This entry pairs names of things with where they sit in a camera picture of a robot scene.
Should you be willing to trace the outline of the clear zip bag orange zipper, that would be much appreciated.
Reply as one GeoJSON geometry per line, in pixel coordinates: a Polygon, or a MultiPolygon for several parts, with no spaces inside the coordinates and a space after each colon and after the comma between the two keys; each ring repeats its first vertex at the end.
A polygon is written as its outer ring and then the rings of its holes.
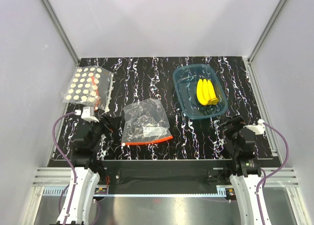
{"type": "Polygon", "coordinates": [[[125,145],[157,144],[173,138],[165,109],[158,99],[134,102],[123,108],[125,125],[121,143],[125,145]]]}

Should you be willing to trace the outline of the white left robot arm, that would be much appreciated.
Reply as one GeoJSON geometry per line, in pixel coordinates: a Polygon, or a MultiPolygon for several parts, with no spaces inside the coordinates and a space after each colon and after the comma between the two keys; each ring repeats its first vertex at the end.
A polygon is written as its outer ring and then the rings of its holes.
{"type": "Polygon", "coordinates": [[[52,137],[56,149],[71,168],[68,192],[56,220],[57,225],[88,225],[95,189],[104,180],[109,183],[105,167],[102,161],[97,159],[94,151],[103,133],[106,130],[113,132],[112,124],[107,117],[102,117],[92,124],[92,129],[85,137],[75,142],[72,159],[67,157],[57,143],[55,129],[58,122],[65,117],[78,114],[78,111],[66,113],[59,117],[52,127],[52,137]]]}

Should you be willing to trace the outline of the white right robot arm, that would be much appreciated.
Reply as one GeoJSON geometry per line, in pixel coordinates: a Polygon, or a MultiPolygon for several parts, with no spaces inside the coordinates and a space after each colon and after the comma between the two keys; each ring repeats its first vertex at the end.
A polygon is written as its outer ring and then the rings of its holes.
{"type": "Polygon", "coordinates": [[[226,150],[231,163],[223,171],[223,179],[235,191],[242,225],[270,225],[266,203],[263,196],[265,176],[255,154],[256,136],[265,132],[264,121],[248,125],[238,115],[223,117],[219,126],[231,142],[226,150]]]}

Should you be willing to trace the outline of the clear bag with round stickers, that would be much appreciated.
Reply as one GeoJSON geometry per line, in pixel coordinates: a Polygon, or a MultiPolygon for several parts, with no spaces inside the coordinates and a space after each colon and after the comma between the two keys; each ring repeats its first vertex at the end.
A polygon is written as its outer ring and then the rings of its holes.
{"type": "Polygon", "coordinates": [[[98,66],[77,67],[62,94],[63,102],[91,106],[96,111],[107,112],[113,77],[113,72],[98,66]]]}

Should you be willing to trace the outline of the yellow toy banana bunch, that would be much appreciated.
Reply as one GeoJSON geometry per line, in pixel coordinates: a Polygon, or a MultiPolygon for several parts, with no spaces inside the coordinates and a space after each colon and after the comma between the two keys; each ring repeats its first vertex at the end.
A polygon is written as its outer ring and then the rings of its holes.
{"type": "Polygon", "coordinates": [[[199,79],[196,88],[198,102],[203,105],[217,105],[219,98],[216,96],[213,83],[207,79],[199,79]]]}

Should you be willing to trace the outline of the teal transparent plastic container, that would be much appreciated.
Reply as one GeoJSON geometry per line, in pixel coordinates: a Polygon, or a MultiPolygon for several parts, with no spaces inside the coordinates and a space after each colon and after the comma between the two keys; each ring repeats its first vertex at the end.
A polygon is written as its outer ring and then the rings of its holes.
{"type": "Polygon", "coordinates": [[[193,120],[224,114],[228,100],[215,71],[205,64],[177,67],[173,81],[181,109],[193,120]]]}

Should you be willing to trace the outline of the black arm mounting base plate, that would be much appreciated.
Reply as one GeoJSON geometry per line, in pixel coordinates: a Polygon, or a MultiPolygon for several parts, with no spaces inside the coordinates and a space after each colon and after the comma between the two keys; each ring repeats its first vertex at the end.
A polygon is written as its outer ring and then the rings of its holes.
{"type": "Polygon", "coordinates": [[[229,186],[231,160],[104,160],[110,194],[207,194],[229,186]]]}

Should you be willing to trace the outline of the aluminium frame rail front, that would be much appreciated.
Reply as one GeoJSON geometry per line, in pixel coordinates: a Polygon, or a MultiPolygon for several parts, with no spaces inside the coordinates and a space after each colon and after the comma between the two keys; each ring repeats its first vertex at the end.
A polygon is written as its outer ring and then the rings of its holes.
{"type": "MultiPolygon", "coordinates": [[[[227,189],[234,188],[229,179],[210,179],[214,173],[220,175],[222,168],[213,170],[192,170],[189,173],[180,169],[148,169],[142,174],[138,170],[108,170],[109,183],[106,180],[96,186],[96,196],[108,197],[226,197],[227,189]]],[[[61,195],[61,190],[70,183],[69,168],[39,168],[36,172],[33,187],[43,187],[46,195],[61,195]]],[[[292,168],[283,168],[268,178],[266,188],[298,187],[292,168]]]]}

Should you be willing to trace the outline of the right aluminium frame post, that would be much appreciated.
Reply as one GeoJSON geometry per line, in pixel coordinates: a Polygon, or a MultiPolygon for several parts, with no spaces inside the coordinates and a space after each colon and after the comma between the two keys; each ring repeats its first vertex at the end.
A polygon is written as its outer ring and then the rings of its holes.
{"type": "Polygon", "coordinates": [[[288,0],[279,0],[279,2],[277,3],[277,5],[276,5],[270,19],[268,20],[261,36],[259,37],[256,45],[254,46],[250,56],[247,58],[249,64],[251,64],[254,61],[255,57],[257,56],[259,50],[261,49],[263,43],[265,42],[266,38],[268,37],[268,34],[272,30],[275,22],[279,18],[280,14],[281,14],[281,12],[282,12],[282,10],[285,7],[287,2],[288,2],[288,0]]]}

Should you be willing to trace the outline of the aluminium frame post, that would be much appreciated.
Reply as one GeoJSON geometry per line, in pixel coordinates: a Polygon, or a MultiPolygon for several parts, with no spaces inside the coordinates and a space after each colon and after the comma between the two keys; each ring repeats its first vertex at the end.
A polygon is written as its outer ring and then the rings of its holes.
{"type": "Polygon", "coordinates": [[[52,4],[50,3],[49,0],[40,0],[40,1],[42,3],[43,7],[45,8],[52,24],[54,25],[59,37],[61,38],[64,46],[66,47],[69,55],[71,56],[74,63],[76,65],[78,65],[80,62],[80,58],[78,57],[77,53],[75,52],[74,47],[72,46],[63,26],[61,25],[61,22],[58,19],[58,16],[57,16],[55,10],[53,9],[52,4]]]}
{"type": "Polygon", "coordinates": [[[261,36],[259,37],[256,45],[254,46],[250,56],[247,58],[249,64],[251,64],[254,61],[255,57],[257,56],[259,50],[261,49],[263,43],[265,42],[266,38],[268,37],[268,34],[272,30],[275,22],[279,18],[280,14],[281,14],[281,12],[282,12],[282,10],[285,7],[287,2],[288,2],[288,0],[279,0],[279,2],[277,3],[277,5],[276,5],[270,19],[268,20],[261,36]]]}

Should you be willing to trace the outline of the left aluminium frame post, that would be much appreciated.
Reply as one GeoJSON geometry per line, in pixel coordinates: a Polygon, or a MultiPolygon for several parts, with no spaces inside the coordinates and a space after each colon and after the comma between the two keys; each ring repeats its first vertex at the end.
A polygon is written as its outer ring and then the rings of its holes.
{"type": "Polygon", "coordinates": [[[78,57],[77,53],[75,52],[74,47],[72,46],[63,26],[61,25],[61,22],[58,19],[58,16],[57,16],[55,10],[53,9],[52,4],[50,3],[49,0],[40,0],[40,1],[42,3],[43,7],[45,8],[52,24],[54,25],[59,37],[61,38],[64,46],[66,47],[69,55],[71,56],[74,63],[76,65],[78,65],[80,62],[80,58],[78,57]]]}

